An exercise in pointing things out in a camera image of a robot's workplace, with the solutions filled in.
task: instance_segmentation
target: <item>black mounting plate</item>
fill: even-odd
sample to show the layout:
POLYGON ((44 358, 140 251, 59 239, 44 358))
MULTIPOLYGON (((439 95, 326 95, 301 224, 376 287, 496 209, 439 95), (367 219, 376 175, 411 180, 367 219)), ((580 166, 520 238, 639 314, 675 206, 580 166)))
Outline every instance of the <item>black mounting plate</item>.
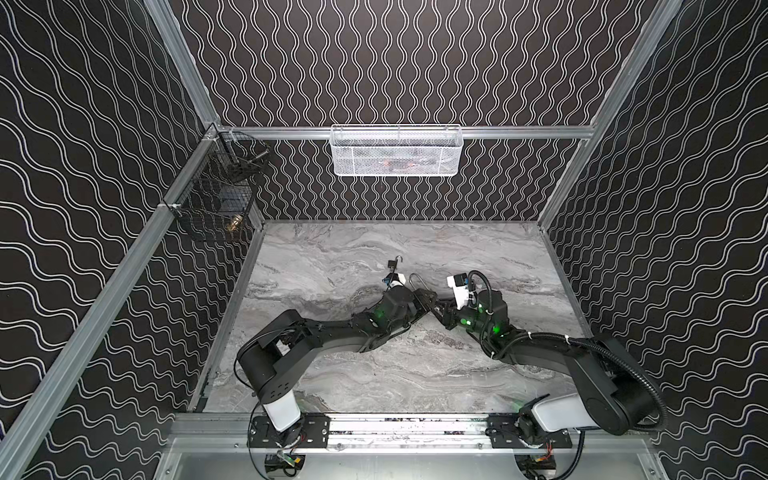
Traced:
MULTIPOLYGON (((488 428, 485 434, 491 439, 491 447, 494 449, 529 449, 530 446, 520 440, 518 430, 515 427, 518 416, 516 414, 488 414, 488 428)), ((573 448, 571 436, 567 430, 553 432, 549 435, 553 449, 573 448)))
MULTIPOLYGON (((300 449, 324 449, 328 446, 328 425, 331 419, 322 413, 302 414, 306 435, 303 442, 297 445, 300 449)), ((281 449, 283 433, 278 433, 266 415, 254 416, 248 432, 248 448, 250 449, 281 449)))

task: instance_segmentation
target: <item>wall panel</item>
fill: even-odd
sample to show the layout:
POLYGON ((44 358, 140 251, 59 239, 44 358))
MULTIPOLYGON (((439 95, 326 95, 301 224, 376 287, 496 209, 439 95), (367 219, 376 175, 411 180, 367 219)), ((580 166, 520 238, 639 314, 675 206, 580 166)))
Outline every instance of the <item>wall panel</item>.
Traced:
POLYGON ((536 221, 577 144, 466 141, 453 177, 339 177, 328 142, 280 141, 257 204, 271 220, 536 221))
POLYGON ((171 0, 222 122, 583 125, 654 0, 171 0))
POLYGON ((768 2, 686 2, 550 230, 659 380, 671 478, 768 469, 768 2))
POLYGON ((0 0, 0 439, 202 135, 143 2, 0 0))
POLYGON ((24 478, 152 478, 174 413, 186 411, 252 230, 207 245, 174 224, 24 478))

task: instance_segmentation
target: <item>white wire basket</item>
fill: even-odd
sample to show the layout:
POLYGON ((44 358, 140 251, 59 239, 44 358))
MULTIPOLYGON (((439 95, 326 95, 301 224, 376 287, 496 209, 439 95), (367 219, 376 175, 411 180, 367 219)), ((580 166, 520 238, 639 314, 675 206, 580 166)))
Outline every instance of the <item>white wire basket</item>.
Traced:
POLYGON ((464 138, 459 125, 333 125, 330 145, 341 177, 452 177, 464 138))

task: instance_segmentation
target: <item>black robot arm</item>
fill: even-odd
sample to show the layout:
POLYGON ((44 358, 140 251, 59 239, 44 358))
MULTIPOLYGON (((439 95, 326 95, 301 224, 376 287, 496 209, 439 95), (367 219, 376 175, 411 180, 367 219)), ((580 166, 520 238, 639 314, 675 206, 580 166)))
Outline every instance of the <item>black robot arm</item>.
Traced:
POLYGON ((237 362, 259 400, 271 403, 296 385, 319 353, 377 349, 429 313, 436 298, 430 290, 412 292, 397 285, 349 320, 317 322, 286 310, 240 348, 237 362))
POLYGON ((575 422, 568 427, 596 425, 614 435, 628 429, 664 426, 666 406, 658 387, 616 339, 575 339, 517 329, 509 324, 507 304, 498 290, 486 289, 476 295, 472 291, 470 300, 462 301, 462 308, 457 308, 454 299, 437 300, 431 290, 411 291, 393 275, 387 278, 391 283, 385 279, 388 289, 382 299, 348 320, 317 322, 303 318, 295 310, 286 310, 240 348, 236 361, 268 413, 270 404, 290 392, 319 353, 363 353, 379 348, 431 312, 448 329, 461 325, 470 334, 477 333, 473 338, 493 359, 511 365, 540 366, 573 379, 577 395, 545 399, 521 410, 519 423, 525 430, 521 437, 529 443, 566 428, 563 421, 575 422), (659 413, 659 421, 641 424, 654 410, 659 413))

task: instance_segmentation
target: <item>marble tabletop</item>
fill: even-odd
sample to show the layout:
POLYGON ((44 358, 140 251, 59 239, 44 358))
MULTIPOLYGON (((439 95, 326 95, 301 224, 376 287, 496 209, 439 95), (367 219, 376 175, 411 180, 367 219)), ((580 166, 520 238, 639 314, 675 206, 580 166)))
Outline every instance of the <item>marble tabletop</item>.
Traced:
MULTIPOLYGON (((448 275, 482 271, 509 305, 513 325, 583 336, 538 228, 519 223, 269 223, 205 412, 248 412, 235 381, 240 346, 286 309, 310 319, 347 319, 385 289, 387 260, 450 296, 448 275)), ((484 356, 460 327, 429 314, 369 353, 320 356, 294 389, 302 409, 327 412, 515 412, 571 380, 484 356)))

